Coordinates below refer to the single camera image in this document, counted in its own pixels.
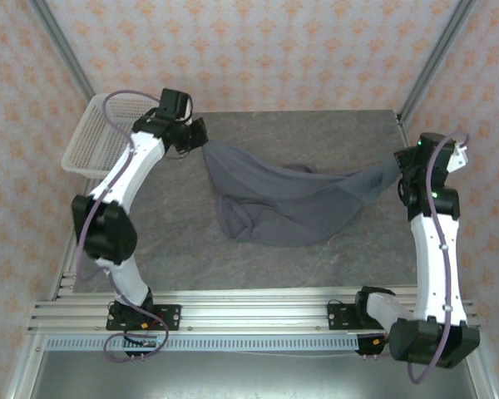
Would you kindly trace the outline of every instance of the orange patterned wall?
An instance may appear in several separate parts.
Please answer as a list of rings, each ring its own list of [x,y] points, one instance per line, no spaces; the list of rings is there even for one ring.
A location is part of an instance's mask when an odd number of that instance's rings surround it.
[[[470,164],[452,177],[462,202],[460,280],[499,355],[499,0],[477,2],[463,31],[408,130],[472,134]]]
[[[59,165],[86,103],[24,0],[0,1],[0,398],[72,226]]]
[[[199,111],[398,109],[458,0],[51,0],[96,92]]]

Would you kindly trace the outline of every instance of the gray cloth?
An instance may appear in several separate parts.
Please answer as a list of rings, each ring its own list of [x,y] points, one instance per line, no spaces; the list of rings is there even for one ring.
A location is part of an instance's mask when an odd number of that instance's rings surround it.
[[[282,168],[219,140],[203,146],[224,234],[237,242],[295,247],[336,234],[399,175],[392,157],[341,175]]]

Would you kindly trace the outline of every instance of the purple cable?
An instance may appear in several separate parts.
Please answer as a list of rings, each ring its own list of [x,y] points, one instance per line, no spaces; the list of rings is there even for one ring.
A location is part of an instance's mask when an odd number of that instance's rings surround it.
[[[109,116],[107,114],[107,102],[112,97],[118,96],[119,94],[137,94],[138,96],[144,96],[144,97],[149,98],[149,99],[151,99],[153,101],[159,101],[154,96],[152,96],[150,94],[143,93],[141,91],[119,90],[119,91],[114,91],[111,94],[109,94],[103,100],[103,102],[101,104],[101,112],[102,112],[103,117],[106,120],[107,124],[110,127],[112,127],[114,130],[118,131],[121,135],[123,135],[126,138],[127,143],[130,146],[130,149],[128,150],[128,153],[127,153],[126,162],[120,168],[120,170],[118,170],[118,172],[116,173],[115,177],[109,182],[109,184],[102,191],[102,193],[100,194],[100,196],[96,199],[94,205],[91,208],[91,211],[89,212],[89,214],[87,215],[87,217],[85,219],[85,224],[83,225],[82,231],[80,233],[80,238],[79,238],[78,243],[77,243],[77,251],[76,251],[75,262],[74,262],[75,265],[76,265],[76,276],[81,281],[90,280],[91,278],[93,278],[94,276],[96,276],[100,272],[100,270],[101,270],[101,268],[96,268],[96,270],[94,271],[94,273],[92,273],[91,275],[89,275],[87,277],[83,277],[82,276],[82,254],[83,254],[83,247],[85,246],[86,233],[89,230],[89,226],[91,225],[92,220],[94,219],[94,214],[96,213],[96,211],[100,207],[101,202],[106,197],[106,195],[109,192],[109,190],[111,189],[111,187],[113,187],[113,185],[116,184],[116,182],[118,181],[118,179],[120,179],[121,176],[124,174],[124,172],[126,171],[127,167],[130,165],[131,161],[133,160],[133,155],[135,154],[135,143],[133,143],[133,140],[131,139],[131,134],[129,132],[125,131],[124,129],[122,129],[121,127],[119,127],[115,122],[113,122],[111,120],[111,118],[109,118]]]
[[[103,201],[103,199],[106,197],[107,193],[111,190],[111,188],[118,181],[118,179],[120,179],[121,176],[124,174],[124,172],[126,172],[126,169],[130,165],[131,161],[133,160],[133,155],[135,154],[135,143],[133,143],[133,140],[131,139],[131,134],[128,133],[128,132],[126,132],[121,127],[119,127],[107,115],[107,102],[112,97],[118,96],[119,94],[137,94],[138,96],[144,96],[144,97],[149,98],[149,99],[151,99],[153,101],[159,101],[154,96],[151,96],[149,94],[143,93],[141,91],[119,90],[119,91],[114,91],[111,94],[109,94],[104,99],[104,101],[101,104],[101,111],[102,111],[102,114],[103,114],[104,118],[106,119],[107,124],[109,126],[111,126],[113,129],[115,129],[116,131],[118,131],[119,133],[121,133],[127,139],[127,142],[128,142],[128,145],[130,146],[130,148],[128,150],[127,158],[126,158],[126,161],[124,162],[124,165],[122,165],[122,167],[115,174],[115,177],[113,177],[113,179],[109,182],[109,184],[107,185],[107,187],[101,192],[100,196],[95,201],[94,205],[91,208],[91,211],[89,212],[89,214],[86,217],[85,224],[83,225],[82,231],[80,233],[80,238],[78,240],[77,251],[76,251],[76,259],[75,259],[76,260],[76,262],[75,262],[76,263],[76,274],[77,274],[77,277],[80,280],[90,279],[90,278],[94,277],[97,273],[99,273],[99,271],[102,269],[102,268],[97,268],[96,271],[95,271],[95,273],[91,274],[87,278],[83,278],[82,275],[81,275],[81,268],[82,268],[82,257],[81,257],[81,255],[83,253],[83,248],[85,246],[86,233],[89,230],[89,226],[90,226],[92,220],[94,219],[94,214],[96,213],[96,210],[100,206],[100,204]],[[122,292],[120,291],[120,289],[118,289],[118,287],[115,285],[115,282],[113,281],[112,276],[110,274],[108,274],[108,277],[109,277],[109,283],[111,284],[111,287],[116,292],[116,295],[119,296],[122,299],[122,301],[124,301],[129,307],[133,308],[137,312],[145,314],[147,317],[154,319],[155,321],[157,321],[165,329],[165,332],[166,332],[165,339],[161,342],[161,344],[156,349],[154,349],[153,351],[147,353],[146,355],[141,356],[141,359],[146,359],[148,357],[152,357],[152,356],[156,355],[166,345],[166,342],[168,341],[168,336],[169,336],[168,326],[166,326],[166,323],[161,318],[157,317],[153,313],[147,312],[146,310],[139,308],[134,303],[132,303],[129,299],[127,299],[124,295],[122,295]],[[119,332],[118,333],[117,332],[115,334],[112,334],[105,341],[104,346],[103,346],[104,356],[108,360],[110,360],[112,362],[124,363],[124,362],[132,362],[134,360],[134,357],[128,357],[128,358],[113,357],[107,351],[107,346],[108,346],[110,340],[112,340],[115,337],[134,337],[134,338],[144,338],[144,339],[146,339],[146,338],[149,338],[150,336],[148,336],[148,334],[137,334],[137,333],[128,333],[128,332]]]
[[[426,186],[427,186],[427,202],[429,203],[429,209],[432,214],[432,222],[434,222],[434,227],[437,231],[438,238],[440,239],[440,250],[443,253],[443,265],[446,272],[446,322],[443,325],[442,338],[440,339],[440,343],[438,344],[438,348],[432,356],[431,361],[427,365],[427,368],[423,370],[422,374],[416,378],[413,374],[413,365],[412,363],[408,364],[408,376],[410,377],[410,381],[414,384],[420,384],[428,377],[428,375],[432,372],[434,367],[437,365],[440,357],[442,357],[443,349],[446,346],[447,338],[449,337],[449,329],[451,328],[451,263],[449,260],[449,253],[447,248],[446,238],[443,235],[442,226],[440,225],[440,220],[438,219],[438,213],[436,211],[436,207],[434,206],[434,199],[432,197],[432,187],[431,187],[431,179],[432,179],[432,169],[434,168],[434,162],[440,154],[443,146],[448,143],[448,141],[452,140],[453,137],[457,135],[464,135],[466,140],[461,144],[461,147],[465,146],[469,140],[470,136],[467,133],[455,132],[451,135],[446,136],[434,149],[432,152],[431,158],[429,159],[429,163],[427,164],[427,177],[426,177]]]

